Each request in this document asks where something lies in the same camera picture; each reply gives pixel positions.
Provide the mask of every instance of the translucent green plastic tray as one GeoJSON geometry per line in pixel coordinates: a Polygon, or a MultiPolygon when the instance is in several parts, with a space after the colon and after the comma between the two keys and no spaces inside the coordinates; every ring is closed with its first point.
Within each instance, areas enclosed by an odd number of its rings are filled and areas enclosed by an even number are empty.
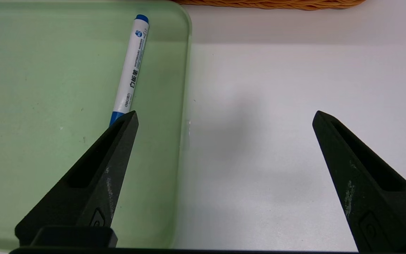
{"type": "Polygon", "coordinates": [[[108,127],[133,19],[150,31],[140,127],[112,228],[118,247],[169,247],[191,23],[170,1],[0,1],[0,250],[108,127]]]}

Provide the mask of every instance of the wicker basket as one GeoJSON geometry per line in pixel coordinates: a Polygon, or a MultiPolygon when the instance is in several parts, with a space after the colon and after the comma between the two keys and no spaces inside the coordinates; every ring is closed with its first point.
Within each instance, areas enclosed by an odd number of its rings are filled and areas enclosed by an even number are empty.
{"type": "Polygon", "coordinates": [[[212,5],[264,9],[321,10],[350,8],[366,0],[174,0],[182,5],[212,5]]]}

